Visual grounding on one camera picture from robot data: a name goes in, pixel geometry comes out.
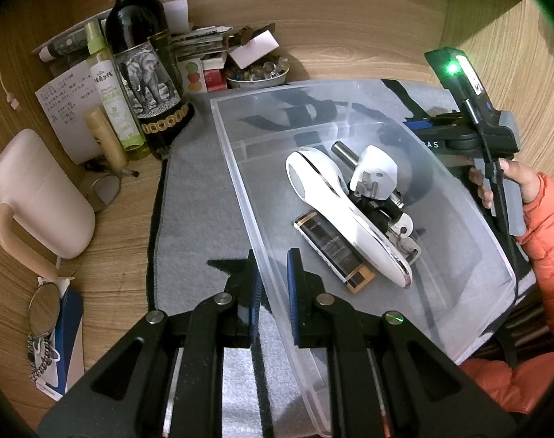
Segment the person's right hand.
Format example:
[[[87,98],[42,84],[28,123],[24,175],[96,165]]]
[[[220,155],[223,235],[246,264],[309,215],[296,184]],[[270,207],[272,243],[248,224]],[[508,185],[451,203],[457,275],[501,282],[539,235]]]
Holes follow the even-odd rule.
[[[503,175],[519,185],[521,199],[524,204],[529,204],[536,199],[540,191],[541,180],[531,167],[520,161],[504,158],[499,159],[499,165]],[[493,205],[493,192],[485,188],[484,177],[481,171],[472,167],[469,171],[469,179],[478,186],[478,196],[483,206],[491,209]]]

